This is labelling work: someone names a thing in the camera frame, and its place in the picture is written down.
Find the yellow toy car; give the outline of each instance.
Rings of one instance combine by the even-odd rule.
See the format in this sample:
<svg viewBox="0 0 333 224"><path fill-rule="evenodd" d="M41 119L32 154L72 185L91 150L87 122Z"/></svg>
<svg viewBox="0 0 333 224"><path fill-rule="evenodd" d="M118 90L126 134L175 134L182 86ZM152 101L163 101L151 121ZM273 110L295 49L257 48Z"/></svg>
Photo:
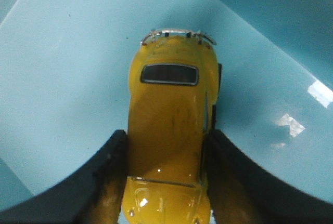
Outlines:
<svg viewBox="0 0 333 224"><path fill-rule="evenodd" d="M200 32L151 31L129 74L129 223L209 223L204 140L215 124L221 65Z"/></svg>

